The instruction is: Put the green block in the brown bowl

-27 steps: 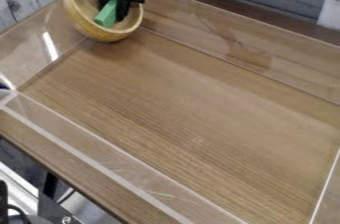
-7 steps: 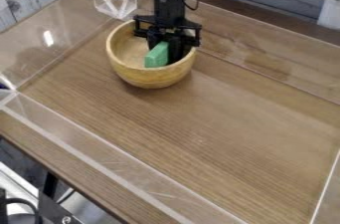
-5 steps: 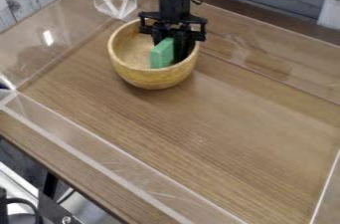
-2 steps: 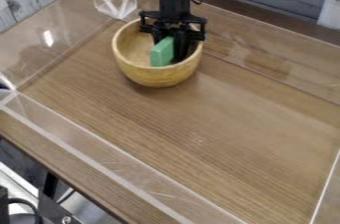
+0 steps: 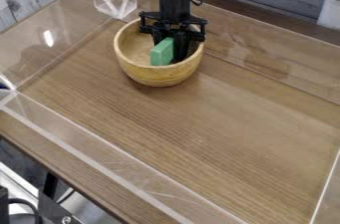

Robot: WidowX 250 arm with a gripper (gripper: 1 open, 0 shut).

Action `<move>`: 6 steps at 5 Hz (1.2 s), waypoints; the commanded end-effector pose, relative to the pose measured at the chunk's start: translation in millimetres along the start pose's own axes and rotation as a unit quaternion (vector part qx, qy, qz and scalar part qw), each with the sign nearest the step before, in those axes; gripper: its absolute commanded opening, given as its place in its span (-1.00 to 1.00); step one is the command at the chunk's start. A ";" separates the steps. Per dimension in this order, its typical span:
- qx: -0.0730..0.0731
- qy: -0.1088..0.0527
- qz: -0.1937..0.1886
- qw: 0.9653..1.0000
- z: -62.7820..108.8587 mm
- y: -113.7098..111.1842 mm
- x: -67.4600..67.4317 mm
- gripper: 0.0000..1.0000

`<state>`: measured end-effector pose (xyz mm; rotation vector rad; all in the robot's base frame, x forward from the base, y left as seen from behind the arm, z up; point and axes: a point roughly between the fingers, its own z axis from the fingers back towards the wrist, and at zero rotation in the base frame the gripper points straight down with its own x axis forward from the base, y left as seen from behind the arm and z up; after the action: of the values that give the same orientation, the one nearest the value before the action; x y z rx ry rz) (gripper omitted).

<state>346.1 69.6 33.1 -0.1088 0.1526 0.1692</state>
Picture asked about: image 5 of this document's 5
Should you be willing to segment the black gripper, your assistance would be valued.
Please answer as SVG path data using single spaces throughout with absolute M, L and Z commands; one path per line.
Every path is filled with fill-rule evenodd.
M 160 10 L 140 13 L 140 32 L 154 36 L 155 45 L 174 38 L 174 59 L 182 62 L 191 55 L 191 40 L 206 40 L 207 20 L 191 14 L 191 0 L 160 0 Z

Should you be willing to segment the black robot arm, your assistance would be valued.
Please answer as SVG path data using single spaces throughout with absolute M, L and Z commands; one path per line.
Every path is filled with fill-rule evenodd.
M 191 42 L 206 40 L 207 20 L 191 14 L 191 5 L 200 6 L 202 1 L 160 0 L 159 11 L 140 13 L 140 32 L 152 35 L 155 44 L 166 38 L 174 39 L 175 62 L 187 58 Z

